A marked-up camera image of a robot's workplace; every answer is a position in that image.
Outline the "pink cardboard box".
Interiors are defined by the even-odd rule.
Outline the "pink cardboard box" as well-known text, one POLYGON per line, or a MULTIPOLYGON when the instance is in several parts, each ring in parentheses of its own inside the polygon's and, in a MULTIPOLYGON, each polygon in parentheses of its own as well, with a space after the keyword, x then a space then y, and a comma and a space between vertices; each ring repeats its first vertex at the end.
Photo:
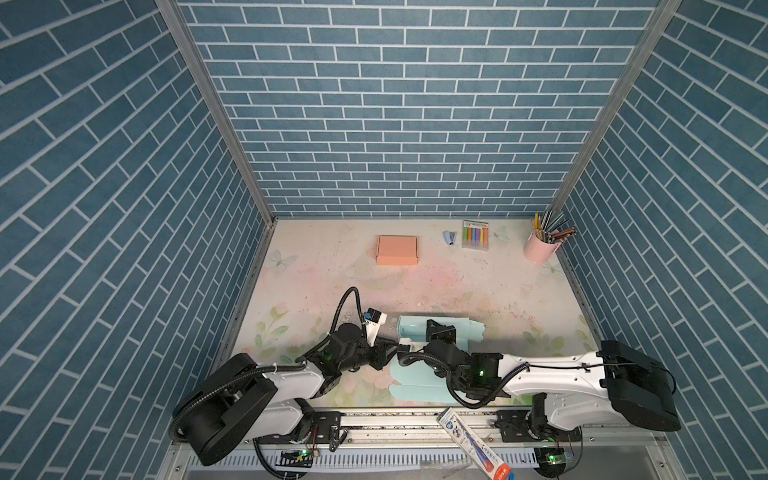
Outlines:
POLYGON ((414 266, 418 264, 418 238, 382 235, 378 237, 376 263, 382 266, 414 266))

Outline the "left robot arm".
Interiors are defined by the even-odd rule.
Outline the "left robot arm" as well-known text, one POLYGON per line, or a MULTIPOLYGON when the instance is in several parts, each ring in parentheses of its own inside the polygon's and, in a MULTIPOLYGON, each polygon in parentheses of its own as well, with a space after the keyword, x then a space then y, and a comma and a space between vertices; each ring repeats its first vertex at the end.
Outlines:
POLYGON ((231 357, 175 407, 168 435, 191 446, 198 460, 213 465, 244 440, 281 437, 299 442, 314 433, 309 402, 362 367, 382 370, 398 343, 380 336, 387 314, 356 310, 354 323, 332 320, 326 336, 292 364, 258 364, 250 355, 231 357))

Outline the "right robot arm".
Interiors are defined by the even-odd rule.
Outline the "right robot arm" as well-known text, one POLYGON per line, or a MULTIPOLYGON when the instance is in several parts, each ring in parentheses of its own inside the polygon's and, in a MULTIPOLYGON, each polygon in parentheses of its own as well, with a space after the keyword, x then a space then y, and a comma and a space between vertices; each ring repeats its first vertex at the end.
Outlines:
POLYGON ((530 396, 527 425, 537 438, 588 424, 628 423, 658 432, 682 427, 673 374, 619 341, 604 340, 597 350, 570 357, 468 353, 457 345, 454 327, 429 320, 425 341, 401 340, 397 358, 403 367, 427 365, 467 409, 499 397, 530 396))

